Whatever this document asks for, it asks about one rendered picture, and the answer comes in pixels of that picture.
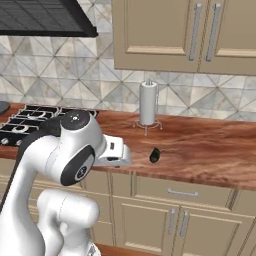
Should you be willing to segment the dark eggplant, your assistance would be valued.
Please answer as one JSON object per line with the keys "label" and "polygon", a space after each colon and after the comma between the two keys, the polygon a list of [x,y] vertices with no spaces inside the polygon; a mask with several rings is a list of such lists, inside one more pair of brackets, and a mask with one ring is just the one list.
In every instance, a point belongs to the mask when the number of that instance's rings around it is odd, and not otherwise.
{"label": "dark eggplant", "polygon": [[149,156],[149,160],[151,163],[156,163],[160,158],[160,150],[158,148],[154,148],[152,153]]}

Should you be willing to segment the black range hood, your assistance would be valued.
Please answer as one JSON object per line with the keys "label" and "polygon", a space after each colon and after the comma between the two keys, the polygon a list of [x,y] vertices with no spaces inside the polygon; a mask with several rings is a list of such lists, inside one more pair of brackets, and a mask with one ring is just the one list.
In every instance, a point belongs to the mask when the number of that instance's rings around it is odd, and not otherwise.
{"label": "black range hood", "polygon": [[77,0],[0,0],[0,35],[98,36]]}

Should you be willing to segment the white paper towel roll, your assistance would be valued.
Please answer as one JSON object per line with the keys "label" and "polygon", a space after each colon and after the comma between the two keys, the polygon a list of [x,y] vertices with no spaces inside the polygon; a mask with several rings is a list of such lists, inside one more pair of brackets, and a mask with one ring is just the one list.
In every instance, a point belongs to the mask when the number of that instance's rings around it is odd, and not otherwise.
{"label": "white paper towel roll", "polygon": [[157,83],[151,80],[140,84],[139,121],[142,125],[155,122]]}

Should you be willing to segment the beige drawer front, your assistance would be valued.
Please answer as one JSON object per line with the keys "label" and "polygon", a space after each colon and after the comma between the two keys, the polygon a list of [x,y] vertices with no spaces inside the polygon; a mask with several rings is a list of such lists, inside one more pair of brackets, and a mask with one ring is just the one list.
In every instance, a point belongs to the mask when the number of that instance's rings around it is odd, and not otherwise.
{"label": "beige drawer front", "polygon": [[[143,176],[136,177],[136,196],[147,197],[167,201],[182,201],[191,204],[209,205],[211,207],[228,208],[234,190],[230,188],[193,184],[172,180],[149,178]],[[187,197],[172,195],[167,192],[171,188],[175,191],[198,192],[198,197]]]}

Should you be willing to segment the beige wall cupboard door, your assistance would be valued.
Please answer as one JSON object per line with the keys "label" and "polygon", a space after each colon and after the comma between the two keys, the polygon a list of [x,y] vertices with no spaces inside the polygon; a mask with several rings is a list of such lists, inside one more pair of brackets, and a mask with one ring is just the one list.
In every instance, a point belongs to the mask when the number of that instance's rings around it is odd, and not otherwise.
{"label": "beige wall cupboard door", "polygon": [[117,69],[194,72],[189,61],[194,6],[202,0],[113,0]]}
{"label": "beige wall cupboard door", "polygon": [[[221,4],[212,60],[205,60],[213,5]],[[209,0],[200,73],[256,75],[256,0]]]}

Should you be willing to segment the dark grey pan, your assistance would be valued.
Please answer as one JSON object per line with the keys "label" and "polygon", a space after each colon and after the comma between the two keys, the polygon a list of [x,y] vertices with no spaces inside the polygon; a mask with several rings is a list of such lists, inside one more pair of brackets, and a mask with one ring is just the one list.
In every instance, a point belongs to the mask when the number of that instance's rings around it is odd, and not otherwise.
{"label": "dark grey pan", "polygon": [[7,101],[0,101],[0,115],[3,115],[10,108]]}

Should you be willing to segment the beige base cupboard door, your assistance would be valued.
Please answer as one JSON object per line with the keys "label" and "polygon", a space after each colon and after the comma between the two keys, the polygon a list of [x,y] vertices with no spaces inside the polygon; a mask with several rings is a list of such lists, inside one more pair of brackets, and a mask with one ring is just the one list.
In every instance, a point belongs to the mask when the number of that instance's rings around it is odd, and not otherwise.
{"label": "beige base cupboard door", "polygon": [[[184,211],[189,219],[180,237]],[[246,215],[182,207],[173,256],[239,256],[253,221]]]}
{"label": "beige base cupboard door", "polygon": [[81,182],[86,195],[98,203],[100,215],[91,228],[93,240],[104,245],[113,245],[112,221],[110,215],[110,193],[107,173],[91,170]]}
{"label": "beige base cupboard door", "polygon": [[239,190],[232,211],[254,218],[239,256],[256,256],[256,190]]}
{"label": "beige base cupboard door", "polygon": [[[172,208],[176,210],[175,224],[168,234]],[[177,205],[114,196],[113,212],[118,247],[172,256],[179,214]]]}

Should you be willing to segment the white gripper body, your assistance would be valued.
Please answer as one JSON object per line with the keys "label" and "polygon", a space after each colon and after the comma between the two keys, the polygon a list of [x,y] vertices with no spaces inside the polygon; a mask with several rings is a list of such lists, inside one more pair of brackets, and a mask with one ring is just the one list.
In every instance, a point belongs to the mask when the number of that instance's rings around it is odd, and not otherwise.
{"label": "white gripper body", "polygon": [[95,159],[95,166],[124,166],[132,163],[129,147],[121,140],[108,142],[105,151]]}

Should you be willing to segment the black gas hob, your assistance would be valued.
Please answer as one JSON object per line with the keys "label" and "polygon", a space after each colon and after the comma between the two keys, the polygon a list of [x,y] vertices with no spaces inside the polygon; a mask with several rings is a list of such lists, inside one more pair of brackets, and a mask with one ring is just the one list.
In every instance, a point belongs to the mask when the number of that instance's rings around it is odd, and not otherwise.
{"label": "black gas hob", "polygon": [[[16,141],[23,140],[27,135],[39,129],[59,137],[60,119],[70,111],[70,107],[26,105],[0,126],[0,145],[17,147]],[[8,138],[7,145],[1,144],[3,138]]]}

